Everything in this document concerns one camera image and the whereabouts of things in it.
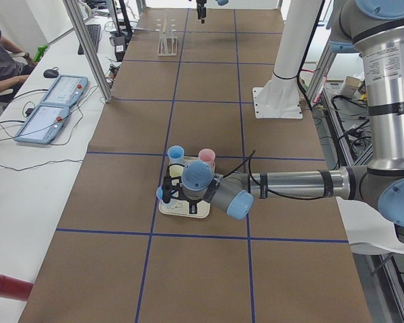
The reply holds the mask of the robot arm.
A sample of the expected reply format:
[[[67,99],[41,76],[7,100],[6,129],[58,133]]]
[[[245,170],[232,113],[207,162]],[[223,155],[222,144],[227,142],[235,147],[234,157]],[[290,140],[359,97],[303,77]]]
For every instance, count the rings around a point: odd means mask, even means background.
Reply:
[[[331,41],[363,58],[373,156],[336,170],[216,174],[200,161],[165,179],[162,199],[184,200],[194,213],[206,202],[242,219],[255,199],[341,197],[366,203],[404,227],[404,1],[336,1]]]
[[[229,3],[228,0],[216,0],[215,1],[219,6],[224,6]],[[197,10],[197,19],[201,21],[202,24],[205,23],[205,19],[207,17],[207,8],[206,8],[207,0],[196,0],[196,10]]]

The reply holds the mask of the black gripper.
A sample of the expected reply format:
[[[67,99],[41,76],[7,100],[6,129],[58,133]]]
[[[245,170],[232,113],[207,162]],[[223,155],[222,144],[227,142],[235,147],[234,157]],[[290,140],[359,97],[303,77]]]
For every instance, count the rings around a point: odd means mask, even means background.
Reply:
[[[207,188],[201,190],[191,190],[186,186],[181,186],[184,197],[190,201],[204,201],[205,194],[207,192]],[[189,204],[189,213],[190,214],[197,214],[197,203],[190,203]]]
[[[206,4],[206,0],[196,0],[197,4],[197,17],[198,20],[201,20],[201,23],[205,23],[205,18],[206,18],[206,9],[203,9]]]

